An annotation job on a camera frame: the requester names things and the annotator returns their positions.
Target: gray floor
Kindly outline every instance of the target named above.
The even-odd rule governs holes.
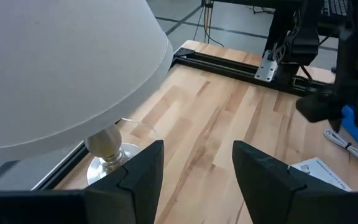
[[[147,0],[161,28],[166,32],[173,48],[193,39],[201,13],[200,0]],[[214,3],[211,37],[226,47],[261,54],[273,15],[253,14],[247,6]],[[203,41],[203,28],[198,29],[195,40]],[[337,40],[323,44],[312,66],[330,69],[336,61]],[[31,189],[49,173],[75,145],[19,162],[0,161],[0,190]]]

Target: white paper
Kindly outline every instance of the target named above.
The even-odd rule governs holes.
[[[352,189],[339,178],[321,159],[315,157],[307,161],[293,164],[292,167],[313,177],[350,192]]]

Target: lamp base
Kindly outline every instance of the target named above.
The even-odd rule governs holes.
[[[104,176],[123,165],[129,159],[136,156],[139,152],[140,149],[135,144],[122,143],[119,148],[119,155],[113,160],[105,161],[100,157],[93,158],[86,173],[88,185],[102,179]]]

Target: wooden table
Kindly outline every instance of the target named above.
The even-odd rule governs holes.
[[[260,56],[187,41],[184,47],[258,65]],[[331,72],[307,68],[314,79],[331,82]],[[297,96],[194,68],[176,65],[163,85],[132,119],[157,130],[165,142],[163,185],[156,223],[252,223],[231,161],[241,139],[294,164],[319,157],[358,190],[358,160],[323,136],[327,121],[311,124],[295,109]],[[150,130],[119,125],[125,141],[146,146]],[[88,155],[58,189],[86,187]]]

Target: white lampshade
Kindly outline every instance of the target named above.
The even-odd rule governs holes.
[[[171,61],[145,0],[0,0],[0,158],[108,127],[158,89]]]

